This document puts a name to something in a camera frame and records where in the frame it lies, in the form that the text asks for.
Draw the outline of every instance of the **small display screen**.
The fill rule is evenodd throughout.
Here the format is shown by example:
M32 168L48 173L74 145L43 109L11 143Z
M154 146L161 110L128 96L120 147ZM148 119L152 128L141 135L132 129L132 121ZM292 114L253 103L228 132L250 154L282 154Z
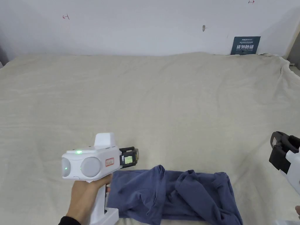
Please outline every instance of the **small display screen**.
M125 164L132 163L132 156L125 157Z

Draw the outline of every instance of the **hand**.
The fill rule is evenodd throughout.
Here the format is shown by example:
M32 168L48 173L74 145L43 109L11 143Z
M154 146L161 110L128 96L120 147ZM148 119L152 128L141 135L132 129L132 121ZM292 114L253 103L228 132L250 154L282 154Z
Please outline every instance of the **hand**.
M109 184L112 177L113 175L110 174L91 183L75 181L71 192L70 207L66 216L72 217L80 224L83 224L90 216L99 188Z
M296 212L298 213L299 219L300 219L300 205L297 205L297 206L295 207L295 210L296 210Z

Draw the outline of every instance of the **poster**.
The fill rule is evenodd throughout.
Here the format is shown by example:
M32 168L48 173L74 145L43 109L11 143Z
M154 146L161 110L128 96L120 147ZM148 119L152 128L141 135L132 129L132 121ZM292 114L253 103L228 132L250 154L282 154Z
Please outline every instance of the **poster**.
M256 54L260 37L235 37L231 55Z

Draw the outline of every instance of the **beige bed sheet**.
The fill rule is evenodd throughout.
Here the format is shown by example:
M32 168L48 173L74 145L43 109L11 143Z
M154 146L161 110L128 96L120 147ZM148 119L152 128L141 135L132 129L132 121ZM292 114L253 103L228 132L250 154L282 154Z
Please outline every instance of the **beige bed sheet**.
M0 69L1 224L58 224L72 186L61 155L99 132L138 147L136 169L226 172L245 225L298 220L269 141L300 137L299 97L299 76L278 56L16 58Z

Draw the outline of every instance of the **sticker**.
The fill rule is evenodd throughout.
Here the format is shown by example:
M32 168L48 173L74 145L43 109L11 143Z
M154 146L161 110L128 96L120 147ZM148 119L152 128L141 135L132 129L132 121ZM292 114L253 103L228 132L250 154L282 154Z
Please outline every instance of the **sticker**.
M276 141L276 139L274 138L274 139L273 139L273 142L272 142L272 145L274 146L274 145L276 145L276 143L277 143L277 141Z
M108 166L111 166L115 163L115 160L114 158L110 158L110 159L107 159L105 160L105 166L108 167Z

